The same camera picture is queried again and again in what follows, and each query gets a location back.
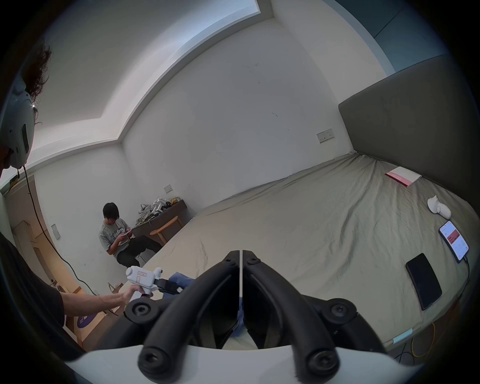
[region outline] notebook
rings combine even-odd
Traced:
[[[406,187],[421,178],[420,174],[403,167],[397,167],[390,172],[385,173],[385,175],[391,177]]]

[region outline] headboard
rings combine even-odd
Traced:
[[[477,105],[450,56],[397,72],[338,106],[353,148],[467,200],[480,215]]]

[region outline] charging cable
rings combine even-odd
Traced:
[[[463,292],[465,292],[465,288],[467,288],[468,280],[470,279],[470,264],[468,264],[468,259],[467,259],[466,256],[464,256],[463,259],[464,259],[465,262],[467,263],[468,274],[467,274],[467,282],[465,283],[465,286],[463,287],[462,293],[460,293],[460,296],[458,296],[458,299],[459,299],[459,300],[460,300],[460,298],[462,297]]]
[[[30,191],[30,183],[28,182],[28,176],[27,176],[27,170],[25,169],[25,166],[23,166],[24,168],[24,172],[25,172],[25,179],[27,180],[27,187],[28,187],[28,194],[30,195],[30,199],[32,200],[32,205],[33,205],[33,210],[35,211],[35,216],[36,216],[36,219],[38,221],[38,225],[40,225],[40,229],[42,230],[42,233],[43,235],[45,236],[45,238],[47,239],[47,241],[50,243],[50,245],[52,246],[53,250],[57,253],[57,255],[64,261],[66,262],[69,267],[72,269],[72,272],[73,274],[75,275],[76,279],[78,281],[81,281],[82,283],[84,283],[88,289],[95,295],[95,296],[98,296],[95,292],[93,292],[93,290],[90,288],[90,286],[83,280],[79,279],[79,277],[77,276],[77,274],[75,273],[75,270],[73,269],[72,265],[66,261],[61,255],[60,253],[57,251],[57,248],[55,248],[55,246],[52,244],[52,242],[50,241],[50,239],[48,238],[48,236],[45,234],[45,231],[43,230],[43,227],[42,227],[42,223],[40,222],[40,219],[38,218],[38,213],[36,212],[36,208],[35,208],[35,202],[33,201],[33,196],[32,196],[32,191]],[[109,309],[110,312],[112,312],[115,316],[118,316],[115,312],[113,312],[111,309]]]

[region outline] black phone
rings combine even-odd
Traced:
[[[430,307],[442,295],[437,276],[423,253],[405,264],[420,301],[422,311]]]

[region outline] gray t-shirt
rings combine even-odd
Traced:
[[[115,221],[115,224],[112,224],[112,225],[102,223],[102,225],[100,226],[100,232],[98,234],[98,237],[100,238],[100,242],[102,243],[103,249],[108,251],[108,249],[110,248],[110,245],[113,244],[117,236],[122,233],[127,233],[128,228],[130,227],[122,219],[117,219],[117,221]],[[129,242],[130,242],[130,239],[127,238],[126,240],[124,240],[119,244],[116,252],[113,254],[115,259],[117,259],[117,255],[120,252],[122,252],[125,248],[128,247]]]

